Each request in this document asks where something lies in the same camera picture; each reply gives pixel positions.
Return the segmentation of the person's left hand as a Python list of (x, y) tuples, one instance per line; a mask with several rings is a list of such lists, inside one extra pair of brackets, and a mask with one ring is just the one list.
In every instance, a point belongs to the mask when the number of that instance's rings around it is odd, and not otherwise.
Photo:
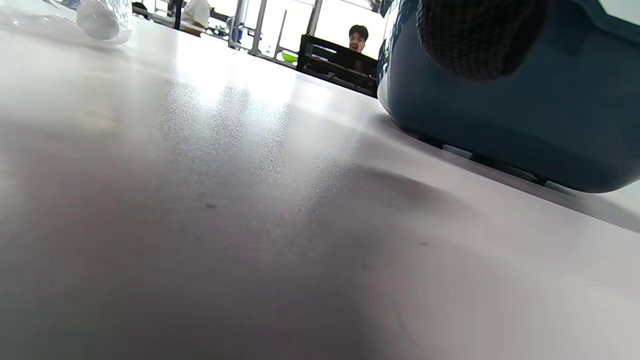
[(421, 0), (419, 40), (458, 78), (487, 82), (524, 63), (546, 25), (548, 0)]

